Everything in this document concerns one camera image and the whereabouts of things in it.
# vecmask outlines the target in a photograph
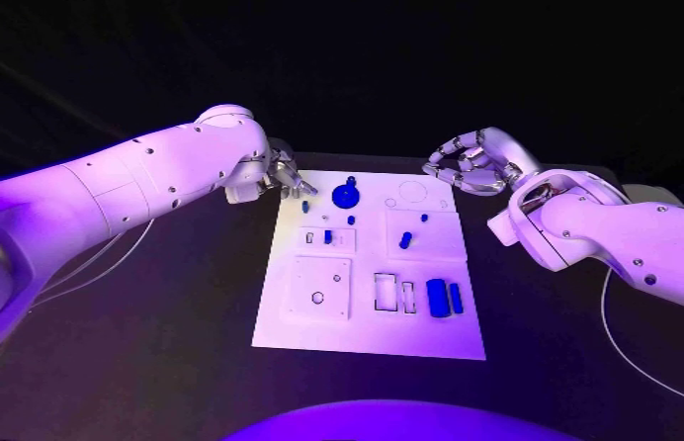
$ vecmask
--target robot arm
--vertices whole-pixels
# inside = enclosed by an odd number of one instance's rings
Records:
[[[278,184],[316,194],[287,144],[221,105],[192,124],[0,182],[0,341],[65,263],[92,245],[225,188],[232,204]]]
[[[460,171],[438,164],[458,150]],[[481,196],[510,186],[509,206],[487,224],[501,243],[520,242],[545,268],[560,271],[586,257],[598,258],[635,288],[684,305],[683,209],[632,204],[589,172],[542,172],[524,147],[497,128],[448,141],[424,171]]]

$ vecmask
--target blue round knob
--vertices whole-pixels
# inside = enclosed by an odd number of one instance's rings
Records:
[[[360,199],[359,190],[356,189],[356,179],[353,176],[349,176],[346,179],[346,184],[337,186],[333,190],[333,203],[342,209],[350,209]]]

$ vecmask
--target table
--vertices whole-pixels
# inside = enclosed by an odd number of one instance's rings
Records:
[[[301,153],[298,163],[419,173],[424,161]],[[605,168],[563,167],[617,184]],[[552,273],[488,231],[507,193],[455,193],[486,362],[251,347],[278,200],[272,191],[231,206],[215,192],[190,203],[103,280],[32,311],[0,354],[0,438],[216,439],[278,413],[363,398],[488,409],[584,439],[684,437],[684,399],[631,369],[602,329],[607,267],[586,260]],[[684,388],[684,308],[614,278],[609,322],[632,360]]]

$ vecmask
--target blue object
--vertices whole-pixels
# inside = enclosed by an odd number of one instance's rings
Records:
[[[346,179],[346,184],[337,186],[333,190],[333,203],[342,209],[350,209],[360,199],[359,190],[356,189],[356,179],[353,176],[349,176]]]
[[[445,280],[437,279],[428,282],[428,300],[431,301],[431,316],[447,317],[452,310],[450,309]]]
[[[402,235],[402,241],[399,242],[399,246],[406,249],[409,247],[409,243],[411,243],[411,237],[414,235],[411,234],[411,231],[405,231],[404,232],[404,235]]]
[[[450,294],[452,295],[454,314],[463,314],[464,303],[461,302],[461,291],[460,291],[460,285],[457,283],[452,283],[450,285]]]

